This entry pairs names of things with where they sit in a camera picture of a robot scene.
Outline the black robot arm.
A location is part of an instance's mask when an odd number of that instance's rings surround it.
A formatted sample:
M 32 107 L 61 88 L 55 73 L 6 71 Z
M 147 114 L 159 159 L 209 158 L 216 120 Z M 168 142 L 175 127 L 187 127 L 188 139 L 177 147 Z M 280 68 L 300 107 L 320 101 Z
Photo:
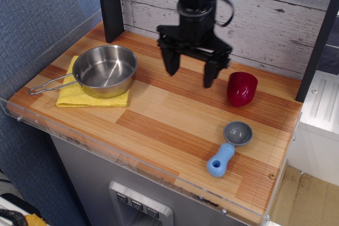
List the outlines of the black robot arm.
M 216 9 L 217 0 L 179 0 L 179 24 L 157 27 L 158 45 L 171 76 L 180 67 L 181 55 L 205 61 L 205 88 L 211 87 L 219 72 L 228 67 L 232 48 L 214 33 Z

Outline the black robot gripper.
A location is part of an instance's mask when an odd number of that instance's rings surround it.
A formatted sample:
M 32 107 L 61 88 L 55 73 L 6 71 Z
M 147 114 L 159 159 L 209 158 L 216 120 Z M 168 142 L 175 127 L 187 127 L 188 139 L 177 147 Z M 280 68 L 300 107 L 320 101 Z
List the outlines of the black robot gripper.
M 178 25 L 159 25 L 158 45 L 161 49 L 166 71 L 170 76 L 180 68 L 181 55 L 202 61 L 204 66 L 204 87 L 210 88 L 218 77 L 220 69 L 230 62 L 230 45 L 214 33 L 215 12 L 189 14 L 180 13 Z

